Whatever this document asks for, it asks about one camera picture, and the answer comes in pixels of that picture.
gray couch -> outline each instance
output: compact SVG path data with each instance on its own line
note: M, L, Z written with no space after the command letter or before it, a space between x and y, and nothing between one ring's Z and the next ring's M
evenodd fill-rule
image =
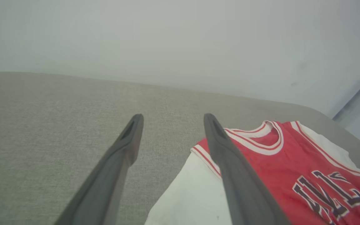
M360 141L311 108L224 94L63 75L0 72L0 224L52 224L133 114L144 114L119 224L143 224L204 137L203 115L224 127L301 121L350 152Z

white sleeve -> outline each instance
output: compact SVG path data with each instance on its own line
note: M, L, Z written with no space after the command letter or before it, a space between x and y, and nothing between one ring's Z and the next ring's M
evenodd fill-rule
M222 180L194 152L151 208L146 225L231 225Z
M321 149L323 149L329 156L336 160L339 164L345 166L348 169L357 171L360 173L360 169L356 167L354 162L349 157L349 152L329 141L321 134L317 134L310 128L302 125L299 121L296 121L300 126L303 133L312 141L314 141Z

clothing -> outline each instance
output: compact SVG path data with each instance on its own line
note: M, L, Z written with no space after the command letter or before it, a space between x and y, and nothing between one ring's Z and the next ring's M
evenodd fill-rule
M293 224L360 224L360 169L347 151L298 121L264 121L252 131L225 131ZM191 151L190 162L151 209L146 224L208 224L219 208L220 216L229 219L220 224L231 224L227 201L220 197L224 193L220 169L210 158L206 139ZM201 163L219 183L206 169L197 168Z

neckline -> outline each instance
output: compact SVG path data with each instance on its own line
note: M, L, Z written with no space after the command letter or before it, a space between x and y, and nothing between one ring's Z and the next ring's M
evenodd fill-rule
M275 129L277 131L278 139L274 144L270 146L260 144L251 139L254 137L264 137L269 134L272 129ZM225 131L230 138L239 142L244 147L263 155L277 154L281 151L284 145L284 137L281 127L279 124L277 124L277 122L273 121L263 121L263 123L258 128L251 131L227 128L225 129Z

red sleeveless jersey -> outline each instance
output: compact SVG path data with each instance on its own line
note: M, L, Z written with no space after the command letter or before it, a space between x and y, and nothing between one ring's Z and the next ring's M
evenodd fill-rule
M320 147L299 122L225 130L293 224L360 224L360 169ZM206 139L192 151L220 176Z

